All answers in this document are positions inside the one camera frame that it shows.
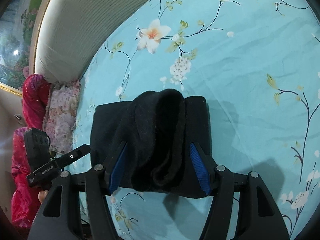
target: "blue gripper pad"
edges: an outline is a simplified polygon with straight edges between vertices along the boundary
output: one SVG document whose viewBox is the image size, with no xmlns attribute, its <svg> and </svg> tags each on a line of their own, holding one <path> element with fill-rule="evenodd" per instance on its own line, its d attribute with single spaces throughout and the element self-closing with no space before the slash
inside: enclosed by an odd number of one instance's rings
<svg viewBox="0 0 320 240">
<path fill-rule="evenodd" d="M 118 189 L 120 181 L 122 179 L 122 175 L 124 172 L 124 164 L 127 156 L 126 151 L 127 151 L 127 144 L 122 149 L 122 152 L 120 153 L 119 158 L 116 161 L 116 164 L 111 172 L 110 183 L 109 183 L 110 194 L 112 194 L 114 191 Z"/>
<path fill-rule="evenodd" d="M 194 143 L 190 144 L 190 159 L 192 161 L 193 168 L 195 169 L 200 187 L 208 196 L 211 192 L 210 175 L 204 166 L 204 163 Z"/>
</svg>

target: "metal screw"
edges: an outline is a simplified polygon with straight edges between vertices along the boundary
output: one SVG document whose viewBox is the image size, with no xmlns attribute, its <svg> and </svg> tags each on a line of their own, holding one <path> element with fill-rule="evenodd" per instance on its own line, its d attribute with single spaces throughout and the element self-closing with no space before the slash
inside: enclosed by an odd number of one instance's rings
<svg viewBox="0 0 320 240">
<path fill-rule="evenodd" d="M 225 168 L 225 166 L 223 166 L 223 165 L 218 165 L 217 166 L 217 170 L 218 171 L 224 171 L 226 168 Z"/>
<path fill-rule="evenodd" d="M 95 165 L 95 167 L 94 167 L 94 170 L 95 171 L 101 171 L 103 169 L 103 165 L 102 164 L 97 164 L 97 165 Z"/>
<path fill-rule="evenodd" d="M 68 171 L 63 171 L 63 172 L 61 172 L 60 176 L 63 177 L 63 178 L 68 177 L 69 176 L 69 172 Z"/>
<path fill-rule="evenodd" d="M 251 175 L 252 177 L 254 177 L 254 178 L 259 177 L 259 174 L 258 174 L 256 171 L 251 171 L 251 172 L 250 172 L 250 175 Z"/>
</svg>

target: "wrinkled sheet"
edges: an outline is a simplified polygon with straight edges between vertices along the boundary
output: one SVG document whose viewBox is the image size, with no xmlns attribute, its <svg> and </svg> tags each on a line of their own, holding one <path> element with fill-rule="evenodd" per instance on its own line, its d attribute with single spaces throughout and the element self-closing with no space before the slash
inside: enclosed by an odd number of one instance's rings
<svg viewBox="0 0 320 240">
<path fill-rule="evenodd" d="M 110 35 L 82 78 L 74 148 L 90 142 L 100 104 L 164 88 L 204 96 L 212 156 L 262 176 L 293 239 L 320 197 L 319 39 L 305 0 L 150 0 Z M 89 168 L 86 156 L 69 170 Z M 108 197 L 126 240 L 196 240 L 211 201 L 129 189 Z M 82 203 L 85 213 L 83 195 Z"/>
</svg>

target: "wall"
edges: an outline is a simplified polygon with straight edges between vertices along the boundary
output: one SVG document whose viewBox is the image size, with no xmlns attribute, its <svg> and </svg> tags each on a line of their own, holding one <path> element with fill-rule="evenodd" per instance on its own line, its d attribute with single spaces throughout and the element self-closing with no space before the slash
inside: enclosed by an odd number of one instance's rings
<svg viewBox="0 0 320 240">
<path fill-rule="evenodd" d="M 18 104 L 19 97 L 15 98 L 13 94 L 6 95 L 1 92 L 4 91 L 0 90 L 0 206 L 10 219 L 11 197 L 15 191 L 11 177 L 12 135 L 19 127 L 13 115 L 21 113 L 21 104 Z"/>
</svg>

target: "cable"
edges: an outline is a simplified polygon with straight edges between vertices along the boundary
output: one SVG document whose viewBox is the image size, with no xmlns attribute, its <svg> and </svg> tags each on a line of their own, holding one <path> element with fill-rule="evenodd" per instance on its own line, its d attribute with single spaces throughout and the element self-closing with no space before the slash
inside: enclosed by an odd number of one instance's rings
<svg viewBox="0 0 320 240">
<path fill-rule="evenodd" d="M 50 145 L 51 145 L 51 139 L 50 139 L 50 137 L 47 135 L 47 138 L 49 139 L 49 147 L 50 147 Z"/>
<path fill-rule="evenodd" d="M 90 225 L 87 221 L 81 218 L 81 221 L 85 222 L 86 224 Z"/>
</svg>

